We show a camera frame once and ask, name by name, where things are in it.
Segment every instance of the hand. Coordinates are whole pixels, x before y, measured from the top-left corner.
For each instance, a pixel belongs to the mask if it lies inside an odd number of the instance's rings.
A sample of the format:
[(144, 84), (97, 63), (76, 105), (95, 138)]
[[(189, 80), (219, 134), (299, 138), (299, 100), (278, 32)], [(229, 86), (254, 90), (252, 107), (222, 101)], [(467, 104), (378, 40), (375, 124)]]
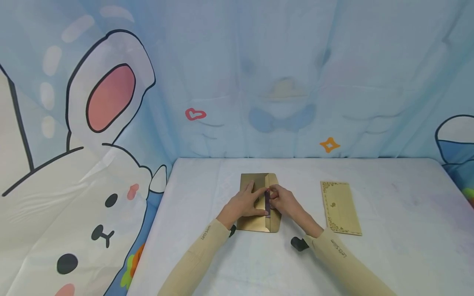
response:
[(217, 216), (217, 220), (227, 229), (230, 230), (235, 221), (240, 217), (268, 215), (267, 211), (256, 209), (254, 207), (255, 200), (263, 195), (266, 188), (262, 187), (252, 193), (253, 187), (254, 182), (250, 181), (245, 190), (238, 192), (233, 198), (231, 198)]
[(270, 190), (272, 191), (271, 208), (276, 208), (283, 215), (288, 215), (309, 236), (318, 238), (323, 233), (324, 229), (303, 209), (291, 191), (280, 185), (271, 185)]
[(280, 185), (271, 185), (270, 207), (276, 208), (283, 215), (290, 216), (293, 220), (295, 216), (304, 212), (303, 207), (296, 200), (293, 193)]

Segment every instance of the white table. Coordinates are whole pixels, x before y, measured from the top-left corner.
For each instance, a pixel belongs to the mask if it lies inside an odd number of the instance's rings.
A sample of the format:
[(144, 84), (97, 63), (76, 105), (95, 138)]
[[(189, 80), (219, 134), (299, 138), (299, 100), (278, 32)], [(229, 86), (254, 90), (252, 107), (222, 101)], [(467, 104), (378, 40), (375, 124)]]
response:
[[(430, 159), (178, 159), (128, 295), (156, 295), (177, 261), (238, 191), (272, 172), (326, 226), (319, 182), (349, 182), (363, 236), (346, 246), (400, 296), (472, 295), (474, 211)], [(237, 231), (194, 295), (345, 295), (284, 217), (278, 233)]]

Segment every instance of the arm sleeve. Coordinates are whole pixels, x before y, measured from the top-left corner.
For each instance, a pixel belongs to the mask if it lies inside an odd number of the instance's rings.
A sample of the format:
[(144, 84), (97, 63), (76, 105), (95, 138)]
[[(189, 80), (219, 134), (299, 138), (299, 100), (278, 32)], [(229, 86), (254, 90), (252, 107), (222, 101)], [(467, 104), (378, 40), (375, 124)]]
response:
[(230, 231), (214, 219), (173, 268), (158, 296), (191, 295), (229, 235)]
[(360, 262), (330, 229), (318, 238), (304, 240), (354, 296), (395, 296), (373, 272)]

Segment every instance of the blue fabric backdrop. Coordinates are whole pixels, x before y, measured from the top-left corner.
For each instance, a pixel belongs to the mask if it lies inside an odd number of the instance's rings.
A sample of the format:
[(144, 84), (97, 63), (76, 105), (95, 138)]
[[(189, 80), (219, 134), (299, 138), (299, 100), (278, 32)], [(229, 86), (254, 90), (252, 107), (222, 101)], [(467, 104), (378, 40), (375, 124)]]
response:
[(124, 29), (143, 44), (156, 84), (116, 143), (153, 172), (166, 164), (169, 173), (177, 157), (429, 157), (474, 197), (473, 1), (0, 7), (0, 64), (19, 92), (35, 166), (66, 150), (74, 68)]

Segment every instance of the pink cheek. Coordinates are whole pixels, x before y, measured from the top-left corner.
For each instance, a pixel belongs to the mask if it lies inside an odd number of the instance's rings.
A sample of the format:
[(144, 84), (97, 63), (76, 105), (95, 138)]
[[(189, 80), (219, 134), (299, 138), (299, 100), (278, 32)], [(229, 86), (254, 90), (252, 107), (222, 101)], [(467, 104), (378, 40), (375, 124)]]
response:
[(56, 292), (55, 296), (74, 296), (74, 291), (73, 284), (66, 284)]
[(127, 199), (128, 200), (134, 199), (135, 195), (137, 195), (137, 191), (139, 188), (140, 186), (138, 184), (133, 184), (132, 186), (130, 186), (130, 190), (128, 190), (128, 193), (127, 193)]

